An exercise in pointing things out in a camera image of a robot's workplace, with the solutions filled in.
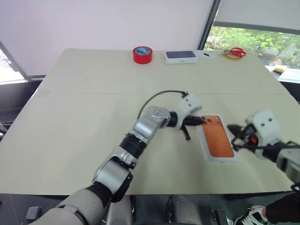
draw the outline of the phone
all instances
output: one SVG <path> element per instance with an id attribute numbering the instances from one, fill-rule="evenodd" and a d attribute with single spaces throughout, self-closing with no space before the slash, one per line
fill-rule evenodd
<path id="1" fill-rule="evenodd" d="M 165 62 L 167 64 L 196 63 L 198 55 L 194 51 L 165 52 Z"/>
<path id="2" fill-rule="evenodd" d="M 202 124 L 210 155 L 213 157 L 233 158 L 234 152 L 228 140 L 224 125 L 219 116 L 201 115 L 206 121 Z"/>

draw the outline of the person's leg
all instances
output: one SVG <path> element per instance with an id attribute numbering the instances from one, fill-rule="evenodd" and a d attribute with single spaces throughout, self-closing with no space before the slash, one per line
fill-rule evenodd
<path id="1" fill-rule="evenodd" d="M 264 206 L 252 206 L 245 215 L 237 218 L 234 225 L 261 225 L 270 221 L 278 222 L 300 222 L 300 194 L 288 195 L 276 202 Z"/>

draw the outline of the orange phone case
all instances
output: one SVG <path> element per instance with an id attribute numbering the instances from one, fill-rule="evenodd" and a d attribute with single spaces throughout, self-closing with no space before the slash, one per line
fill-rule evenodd
<path id="1" fill-rule="evenodd" d="M 234 152 L 227 138 L 220 117 L 213 115 L 201 115 L 205 118 L 206 124 L 202 124 L 206 142 L 213 157 L 234 157 Z"/>

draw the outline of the window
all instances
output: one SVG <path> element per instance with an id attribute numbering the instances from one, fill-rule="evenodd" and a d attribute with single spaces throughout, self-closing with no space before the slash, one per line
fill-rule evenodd
<path id="1" fill-rule="evenodd" d="M 233 47 L 252 51 L 266 66 L 284 65 L 300 69 L 300 35 L 213 26 L 204 50 Z"/>
<path id="2" fill-rule="evenodd" d="M 20 72 L 16 72 L 10 67 L 10 63 L 11 62 L 0 49 L 0 85 L 25 82 L 24 77 Z"/>

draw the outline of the red scissors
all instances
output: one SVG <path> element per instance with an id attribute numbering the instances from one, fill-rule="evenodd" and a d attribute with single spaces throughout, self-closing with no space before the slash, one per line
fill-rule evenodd
<path id="1" fill-rule="evenodd" d="M 230 50 L 230 53 L 234 56 L 237 56 L 237 57 L 244 57 L 246 55 L 246 53 L 244 52 L 244 50 L 242 48 L 233 48 Z"/>

